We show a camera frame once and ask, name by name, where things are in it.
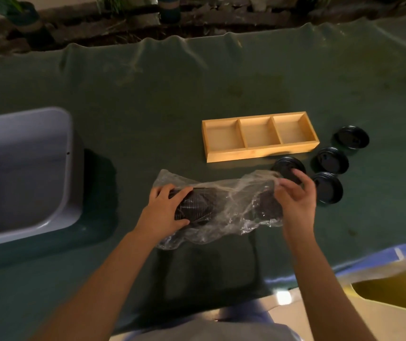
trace dark green cloth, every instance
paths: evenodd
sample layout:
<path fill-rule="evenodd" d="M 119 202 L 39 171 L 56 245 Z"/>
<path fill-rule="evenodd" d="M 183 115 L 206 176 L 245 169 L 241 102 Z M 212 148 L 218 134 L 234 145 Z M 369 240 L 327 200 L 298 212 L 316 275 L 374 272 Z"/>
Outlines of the dark green cloth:
<path fill-rule="evenodd" d="M 370 145 L 349 156 L 343 199 L 318 208 L 317 240 L 334 268 L 406 243 L 406 18 L 0 57 L 0 114 L 49 105 L 93 151 L 85 213 L 0 245 L 0 340 L 24 340 L 76 291 L 133 229 L 160 169 L 205 182 L 274 162 L 207 164 L 201 120 L 306 110 L 318 148 L 364 128 Z M 313 154 L 296 157 L 310 170 Z M 155 250 L 116 330 L 295 286 L 279 228 Z"/>

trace person's legs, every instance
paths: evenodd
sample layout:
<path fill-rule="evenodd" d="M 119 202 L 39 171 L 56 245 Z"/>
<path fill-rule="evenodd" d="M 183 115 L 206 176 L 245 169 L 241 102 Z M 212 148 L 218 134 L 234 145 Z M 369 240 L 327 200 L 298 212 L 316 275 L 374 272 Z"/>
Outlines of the person's legs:
<path fill-rule="evenodd" d="M 258 300 L 228 306 L 220 309 L 222 322 L 256 322 L 274 323 L 267 311 L 264 311 Z"/>

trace left hand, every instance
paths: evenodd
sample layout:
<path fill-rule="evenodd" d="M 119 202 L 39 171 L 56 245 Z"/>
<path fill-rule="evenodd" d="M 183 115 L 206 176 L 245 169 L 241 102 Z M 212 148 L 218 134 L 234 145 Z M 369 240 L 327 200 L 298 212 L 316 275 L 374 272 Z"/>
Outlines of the left hand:
<path fill-rule="evenodd" d="M 173 184 L 152 188 L 149 203 L 143 209 L 137 226 L 135 226 L 135 232 L 147 237 L 154 244 L 190 223 L 187 219 L 174 220 L 174 214 L 177 206 L 193 188 L 183 188 L 169 199 L 168 195 L 173 188 L 175 188 Z"/>

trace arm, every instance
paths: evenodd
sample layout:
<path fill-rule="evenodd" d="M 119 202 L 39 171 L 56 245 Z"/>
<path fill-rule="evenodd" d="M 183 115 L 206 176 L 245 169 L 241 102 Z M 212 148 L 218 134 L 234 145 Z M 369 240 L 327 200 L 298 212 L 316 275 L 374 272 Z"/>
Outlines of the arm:
<path fill-rule="evenodd" d="M 304 173 L 293 173 L 304 189 L 279 179 L 275 197 L 283 207 L 283 233 L 315 341 L 375 341 L 343 292 L 313 233 L 317 193 Z"/>
<path fill-rule="evenodd" d="M 126 234 L 105 262 L 31 341 L 102 341 L 108 340 L 124 301 L 149 253 L 163 238 L 189 224 L 174 220 L 179 203 L 192 190 L 182 189 L 168 199 L 173 188 L 153 188 L 149 204 L 143 209 L 137 226 Z"/>

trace hand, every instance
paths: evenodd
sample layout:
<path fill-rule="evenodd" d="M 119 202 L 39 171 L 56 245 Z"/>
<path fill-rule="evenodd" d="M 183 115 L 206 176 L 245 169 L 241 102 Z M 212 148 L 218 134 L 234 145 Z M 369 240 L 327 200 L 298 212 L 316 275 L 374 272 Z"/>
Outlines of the hand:
<path fill-rule="evenodd" d="M 274 191 L 274 196 L 283 209 L 283 235 L 289 246 L 302 236 L 313 237 L 317 207 L 317 189 L 313 180 L 297 169 L 292 172 L 301 180 L 304 189 L 288 179 L 279 178 Z"/>
<path fill-rule="evenodd" d="M 143 209 L 135 226 L 134 232 L 147 237 L 154 245 L 189 224 L 187 219 L 174 220 L 174 214 L 177 206 L 193 188 L 186 187 L 169 199 L 168 195 L 173 188 L 175 188 L 173 184 L 152 188 L 149 203 Z"/>

